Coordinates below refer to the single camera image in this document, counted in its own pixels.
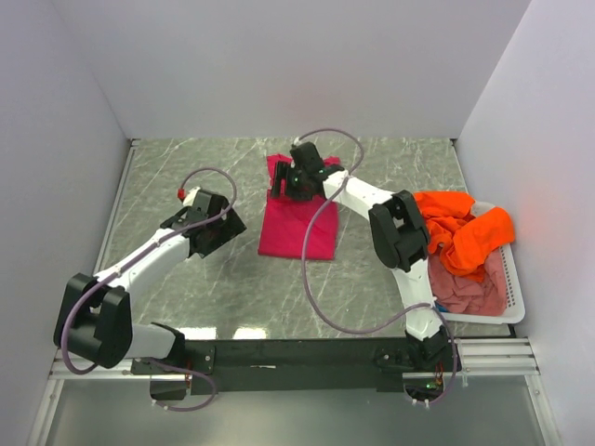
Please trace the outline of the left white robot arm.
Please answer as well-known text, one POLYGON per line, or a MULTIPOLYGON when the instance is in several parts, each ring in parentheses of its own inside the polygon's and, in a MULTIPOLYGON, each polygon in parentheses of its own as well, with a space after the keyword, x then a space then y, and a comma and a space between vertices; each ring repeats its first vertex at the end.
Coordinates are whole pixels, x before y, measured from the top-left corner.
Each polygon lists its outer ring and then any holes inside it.
POLYGON ((225 196, 191 190, 182 208, 127 257, 94 276, 77 273, 68 280, 54 344, 106 369, 124 359, 152 358, 164 373, 179 371, 189 356, 184 334, 160 322, 134 323, 132 301, 176 265, 209 256, 245 229, 225 196))

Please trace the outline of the orange t shirt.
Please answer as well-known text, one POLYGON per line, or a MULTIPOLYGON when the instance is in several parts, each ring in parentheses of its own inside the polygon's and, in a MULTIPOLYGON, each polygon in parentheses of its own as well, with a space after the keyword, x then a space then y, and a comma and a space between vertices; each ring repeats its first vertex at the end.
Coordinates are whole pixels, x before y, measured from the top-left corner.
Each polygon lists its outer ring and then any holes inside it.
POLYGON ((421 191, 414 198, 430 233, 429 252, 457 277, 481 282, 487 257, 515 240, 507 211, 496 206, 475 216, 477 202, 466 192, 421 191))

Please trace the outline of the magenta t shirt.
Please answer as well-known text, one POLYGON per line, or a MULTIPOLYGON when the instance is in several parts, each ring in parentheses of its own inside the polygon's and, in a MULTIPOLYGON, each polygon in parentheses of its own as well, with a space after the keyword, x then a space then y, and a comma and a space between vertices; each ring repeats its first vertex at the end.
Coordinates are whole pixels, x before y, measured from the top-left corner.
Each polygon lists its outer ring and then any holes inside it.
MULTIPOLYGON (((300 259, 307 227, 324 199, 315 196, 311 201, 297 202, 283 195, 267 200, 258 244, 258 254, 300 259)), ((337 205, 329 204, 311 230, 307 259, 330 261, 335 257, 339 215, 337 205)))

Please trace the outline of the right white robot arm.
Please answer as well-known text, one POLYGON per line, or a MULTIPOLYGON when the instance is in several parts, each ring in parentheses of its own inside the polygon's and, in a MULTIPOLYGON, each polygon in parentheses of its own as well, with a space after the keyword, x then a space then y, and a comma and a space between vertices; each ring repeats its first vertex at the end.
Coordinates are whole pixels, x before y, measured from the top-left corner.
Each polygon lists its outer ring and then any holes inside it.
POLYGON ((429 278, 430 233, 413 194, 407 190, 389 192, 353 175, 340 164, 326 164, 311 142, 296 143, 292 160, 275 164, 271 197, 293 201, 324 202, 313 214, 301 245, 301 274, 306 297, 314 313, 328 326, 349 335, 377 333, 405 318, 405 342, 413 367, 427 371, 443 359, 448 348, 455 348, 441 312, 436 308, 429 278), (340 204, 363 217, 372 236, 377 258, 396 281, 403 310, 374 328, 348 329, 331 321, 319 308, 307 276, 307 256, 316 220, 329 205, 340 204))

